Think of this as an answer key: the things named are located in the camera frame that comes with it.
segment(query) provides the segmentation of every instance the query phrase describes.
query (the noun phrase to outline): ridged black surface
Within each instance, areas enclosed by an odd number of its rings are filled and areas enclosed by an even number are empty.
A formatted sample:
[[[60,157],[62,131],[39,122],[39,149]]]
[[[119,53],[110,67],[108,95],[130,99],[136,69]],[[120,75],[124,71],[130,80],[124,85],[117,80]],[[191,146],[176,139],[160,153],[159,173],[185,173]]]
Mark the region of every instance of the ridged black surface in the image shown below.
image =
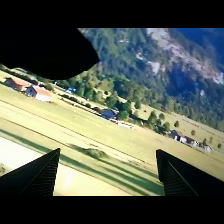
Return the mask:
[[[166,153],[156,151],[159,180],[166,196],[224,195],[224,182]]]
[[[60,149],[0,178],[0,196],[53,196]]]

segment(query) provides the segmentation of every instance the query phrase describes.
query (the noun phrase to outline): white wall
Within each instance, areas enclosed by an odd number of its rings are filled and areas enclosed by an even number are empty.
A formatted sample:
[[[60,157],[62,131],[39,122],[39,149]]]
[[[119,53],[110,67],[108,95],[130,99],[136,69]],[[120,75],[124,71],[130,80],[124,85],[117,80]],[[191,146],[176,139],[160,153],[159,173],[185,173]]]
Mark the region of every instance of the white wall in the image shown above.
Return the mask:
[[[43,102],[49,102],[49,101],[51,101],[51,96],[45,96],[45,95],[41,95],[41,94],[37,94],[35,98],[37,100],[41,100]]]

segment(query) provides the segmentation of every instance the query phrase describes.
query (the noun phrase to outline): orange roof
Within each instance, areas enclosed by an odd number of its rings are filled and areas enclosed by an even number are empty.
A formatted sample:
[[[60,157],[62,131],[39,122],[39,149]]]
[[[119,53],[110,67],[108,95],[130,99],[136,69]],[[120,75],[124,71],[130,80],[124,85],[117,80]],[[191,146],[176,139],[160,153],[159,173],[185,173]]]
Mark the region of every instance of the orange roof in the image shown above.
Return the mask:
[[[35,91],[38,94],[41,94],[41,95],[44,95],[44,96],[51,96],[50,92],[43,87],[39,87],[39,86],[32,86],[32,87],[35,89]]]
[[[20,85],[20,86],[30,86],[31,83],[23,80],[23,79],[20,79],[20,78],[17,78],[17,77],[13,77],[11,78],[17,85]]]

